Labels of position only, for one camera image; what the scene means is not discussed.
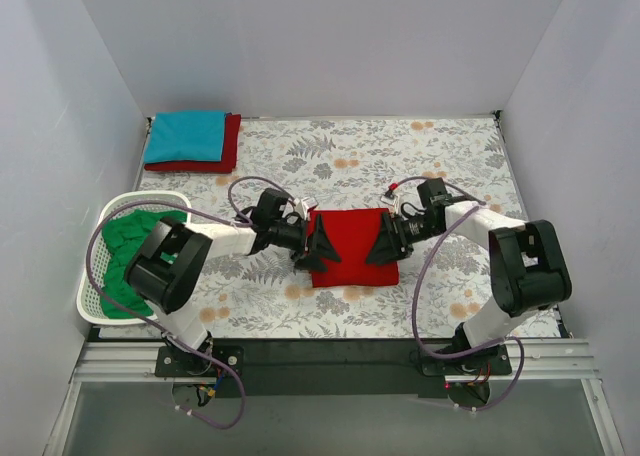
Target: white laundry basket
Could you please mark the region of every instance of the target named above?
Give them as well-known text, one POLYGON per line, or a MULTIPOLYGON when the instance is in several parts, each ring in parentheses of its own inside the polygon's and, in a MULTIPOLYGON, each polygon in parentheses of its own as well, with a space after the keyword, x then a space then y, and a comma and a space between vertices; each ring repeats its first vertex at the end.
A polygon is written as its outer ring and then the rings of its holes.
MULTIPOLYGON (((104 207, 102 213, 100 213, 100 221, 104 219, 112 211, 124 206, 127 203, 132 203, 134 201, 143 201, 146 199, 153 199, 156 201, 166 201, 168 203, 179 204, 180 206, 185 206, 187 208, 191 207, 189 200, 186 196, 177 193, 175 191, 134 191, 132 193, 121 194, 120 196, 112 199, 109 203, 104 207)), ((143 209, 145 211, 154 211, 154 212, 162 212, 162 211, 170 211, 172 208, 168 208, 167 206, 160 205, 144 205, 144 206, 136 206, 131 209, 127 209, 122 213, 118 214, 114 219, 120 218, 122 216, 126 216, 127 214, 131 214, 136 209, 143 209)), ((187 222, 191 220, 191 214, 187 213, 187 222)), ((104 244, 104 240, 102 239, 102 235, 98 236, 96 240, 96 244, 93 249, 93 255, 91 258, 91 267, 93 269, 93 274, 96 278, 98 284, 102 285, 102 276, 107 270, 107 265, 109 264, 109 260, 111 259, 111 254, 107 251, 107 247, 104 244)), ((141 324, 144 323, 141 319, 138 318, 128 318, 128 319, 109 319, 105 316, 102 311, 102 307, 100 306, 100 296, 96 293, 95 289, 91 287, 89 284, 89 280, 87 279, 86 269, 82 271, 82 281, 80 281, 80 287, 78 288, 78 294, 76 296, 76 305, 78 307, 78 312, 80 316, 86 321, 89 321, 93 324, 102 324, 108 326, 130 326, 133 324, 141 324)), ((149 319, 156 319, 155 314, 150 316, 149 319)))

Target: folded red cloth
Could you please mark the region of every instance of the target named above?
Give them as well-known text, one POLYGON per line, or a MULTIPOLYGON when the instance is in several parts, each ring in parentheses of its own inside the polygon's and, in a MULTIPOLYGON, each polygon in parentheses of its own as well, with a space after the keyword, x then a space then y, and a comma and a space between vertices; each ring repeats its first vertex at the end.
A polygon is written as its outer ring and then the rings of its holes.
POLYGON ((329 286, 393 286, 398 284, 398 263, 382 266, 366 264, 365 259, 380 231, 381 214, 386 208, 352 209, 348 211, 312 211, 309 233, 321 214, 332 246, 342 259, 336 263, 323 259, 326 273, 311 272, 314 288, 329 286))
POLYGON ((167 161, 145 164, 147 171, 190 171, 198 173, 230 173, 238 160, 239 114, 228 114, 224 120, 224 143, 220 161, 167 161))

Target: floral tablecloth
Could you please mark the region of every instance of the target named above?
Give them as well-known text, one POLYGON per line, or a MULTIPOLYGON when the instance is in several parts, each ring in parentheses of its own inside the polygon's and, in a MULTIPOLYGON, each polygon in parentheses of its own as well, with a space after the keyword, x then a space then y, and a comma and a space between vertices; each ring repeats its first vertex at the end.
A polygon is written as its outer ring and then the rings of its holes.
MULTIPOLYGON (((410 175, 441 176, 507 216, 523 217, 494 121, 482 119, 243 121, 232 175, 145 172, 144 190, 175 190, 193 207, 231 217, 226 192, 233 180, 266 176, 295 196, 314 196, 322 209, 378 207, 391 182, 410 175)), ((257 201, 262 183, 238 185, 240 207, 257 201)), ((417 202, 415 184, 402 187, 417 202)), ((287 250, 206 263, 194 301, 216 337, 410 337, 410 301, 434 240, 415 245, 399 263, 394 287, 313 289, 294 272, 287 250)), ((461 237, 446 241, 427 273, 419 307, 420 332, 448 337, 491 296, 488 255, 461 237)), ((516 334, 559 336, 553 312, 529 319, 516 334)), ((140 326, 103 328, 101 337, 154 335, 140 326)))

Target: white wall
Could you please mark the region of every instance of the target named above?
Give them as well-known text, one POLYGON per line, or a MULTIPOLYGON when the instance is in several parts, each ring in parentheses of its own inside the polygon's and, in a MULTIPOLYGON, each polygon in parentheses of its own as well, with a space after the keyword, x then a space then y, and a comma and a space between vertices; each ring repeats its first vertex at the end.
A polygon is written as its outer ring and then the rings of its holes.
POLYGON ((504 112, 530 217, 552 221, 627 454, 640 454, 640 0, 564 0, 504 112))
POLYGON ((80 0, 0 0, 0 453, 41 454, 86 326, 99 211, 134 181, 144 119, 80 0))
POLYGON ((561 0, 83 0, 143 112, 503 108, 561 0))

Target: green cloth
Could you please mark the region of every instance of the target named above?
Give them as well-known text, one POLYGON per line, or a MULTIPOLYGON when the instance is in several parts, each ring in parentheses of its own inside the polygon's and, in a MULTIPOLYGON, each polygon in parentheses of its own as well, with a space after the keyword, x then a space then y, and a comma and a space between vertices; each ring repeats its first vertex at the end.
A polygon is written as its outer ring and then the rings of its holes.
MULTIPOLYGON (((102 238, 111 254, 107 271, 102 277, 104 281, 102 289, 118 303, 143 316, 151 316, 153 311, 124 281, 124 270, 156 223, 165 216, 183 223, 187 220, 186 213, 182 211, 154 213, 136 209, 127 216, 109 221, 102 228, 102 238)), ((100 299, 100 306, 109 319, 131 318, 129 313, 116 308, 103 298, 100 299)))

